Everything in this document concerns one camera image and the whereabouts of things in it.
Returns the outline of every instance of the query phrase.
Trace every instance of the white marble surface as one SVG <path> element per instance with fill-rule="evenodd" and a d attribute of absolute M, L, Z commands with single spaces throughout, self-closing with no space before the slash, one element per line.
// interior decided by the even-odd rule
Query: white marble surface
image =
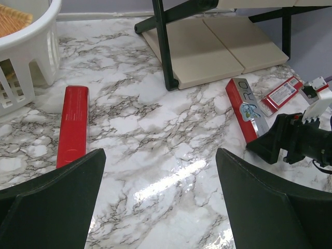
<path fill-rule="evenodd" d="M 91 149 L 107 155 L 86 248 L 235 248 L 215 163 L 219 147 L 288 180 L 332 190 L 331 176 L 310 160 L 268 165 L 245 150 L 228 80 L 167 92 L 159 61 L 133 31 L 140 20 L 58 24 L 59 80 L 0 118 L 1 188 L 55 169 L 65 87 L 84 85 Z M 292 75 L 278 66 L 243 77 L 259 98 Z M 306 107 L 297 95 L 282 112 Z M 330 130 L 328 115 L 322 127 Z"/>

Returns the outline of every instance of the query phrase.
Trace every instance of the red rectangular box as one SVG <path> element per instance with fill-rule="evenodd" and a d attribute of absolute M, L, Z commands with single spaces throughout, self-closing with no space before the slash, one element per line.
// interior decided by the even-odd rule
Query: red rectangular box
<path fill-rule="evenodd" d="M 267 94 L 258 105 L 262 112 L 269 117 L 294 97 L 302 86 L 302 82 L 293 76 Z"/>
<path fill-rule="evenodd" d="M 84 156 L 87 152 L 89 89 L 68 86 L 64 96 L 57 168 Z"/>
<path fill-rule="evenodd" d="M 231 79 L 226 86 L 226 92 L 247 143 L 269 131 L 269 126 L 246 79 Z"/>

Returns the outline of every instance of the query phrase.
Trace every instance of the plastic basket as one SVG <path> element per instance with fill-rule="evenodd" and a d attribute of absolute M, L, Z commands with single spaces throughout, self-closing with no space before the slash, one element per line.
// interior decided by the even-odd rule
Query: plastic basket
<path fill-rule="evenodd" d="M 60 57 L 56 18 L 61 0 L 0 0 L 0 4 L 33 15 L 33 23 L 0 38 L 0 116 L 12 112 L 35 99 L 31 65 L 36 65 L 44 81 L 51 85 L 59 70 Z M 12 67 L 15 75 L 6 77 Z"/>

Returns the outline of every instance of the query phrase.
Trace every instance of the white robot part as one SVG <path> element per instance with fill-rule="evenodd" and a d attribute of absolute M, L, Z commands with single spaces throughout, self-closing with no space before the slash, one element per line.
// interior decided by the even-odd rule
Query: white robot part
<path fill-rule="evenodd" d="M 319 100 L 310 105 L 305 111 L 302 123 L 316 121 L 324 111 L 332 104 L 332 91 L 322 77 L 309 83 L 316 91 Z"/>

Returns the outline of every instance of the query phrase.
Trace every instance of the gray wall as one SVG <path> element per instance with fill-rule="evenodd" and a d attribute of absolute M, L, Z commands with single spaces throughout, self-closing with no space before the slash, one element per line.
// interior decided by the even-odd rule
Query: gray wall
<path fill-rule="evenodd" d="M 185 0 L 164 0 L 164 7 L 173 7 Z M 151 0 L 63 0 L 63 13 L 75 12 L 138 12 L 151 11 Z"/>
<path fill-rule="evenodd" d="M 240 15 L 266 10 L 239 9 Z M 332 7 L 292 17 L 292 55 L 288 64 L 305 81 L 332 75 Z M 281 47 L 281 19 L 258 24 Z"/>

